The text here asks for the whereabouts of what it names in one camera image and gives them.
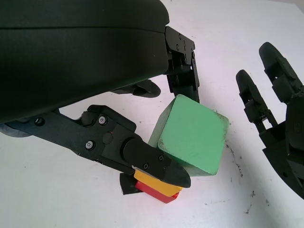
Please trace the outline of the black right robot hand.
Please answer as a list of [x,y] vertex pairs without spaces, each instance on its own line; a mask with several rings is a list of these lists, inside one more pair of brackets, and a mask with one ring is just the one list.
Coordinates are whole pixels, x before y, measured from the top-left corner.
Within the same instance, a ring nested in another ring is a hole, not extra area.
[[278,123],[245,70],[236,75],[244,112],[265,145],[263,152],[280,178],[304,196],[304,85],[288,60],[266,42],[259,48],[265,73],[279,101],[286,104],[285,121]]

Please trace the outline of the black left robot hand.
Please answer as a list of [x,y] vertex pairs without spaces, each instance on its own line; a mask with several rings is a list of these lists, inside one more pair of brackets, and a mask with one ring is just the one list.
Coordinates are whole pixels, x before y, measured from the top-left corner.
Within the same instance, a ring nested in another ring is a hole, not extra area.
[[128,175],[188,188],[187,171],[105,105],[73,120],[61,107],[105,92],[157,97],[151,79],[199,100],[194,42],[169,26],[159,0],[3,0],[0,131],[36,136]]

